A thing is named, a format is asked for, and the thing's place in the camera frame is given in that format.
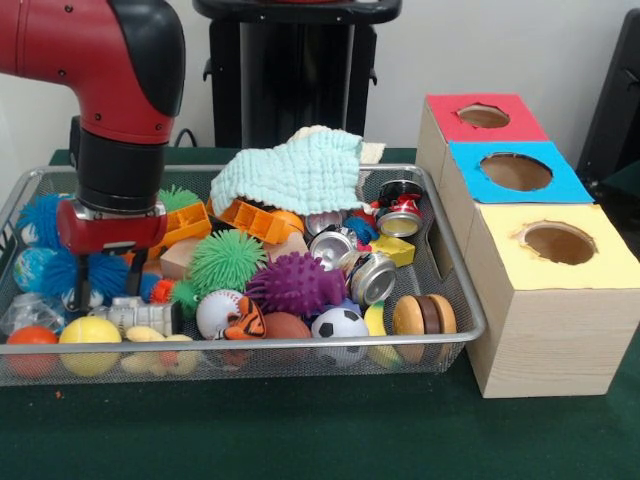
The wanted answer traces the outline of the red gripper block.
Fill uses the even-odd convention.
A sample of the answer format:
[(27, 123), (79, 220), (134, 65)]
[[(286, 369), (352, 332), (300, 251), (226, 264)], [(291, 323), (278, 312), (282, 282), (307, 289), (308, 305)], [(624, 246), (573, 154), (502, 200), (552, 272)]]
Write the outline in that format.
[(88, 311), (91, 301), (88, 254), (135, 251), (126, 278), (128, 296), (139, 296), (148, 249), (158, 245), (167, 231), (168, 216), (160, 201), (147, 213), (120, 215), (99, 212), (76, 199), (61, 200), (56, 227), (61, 244), (77, 256), (74, 305)]

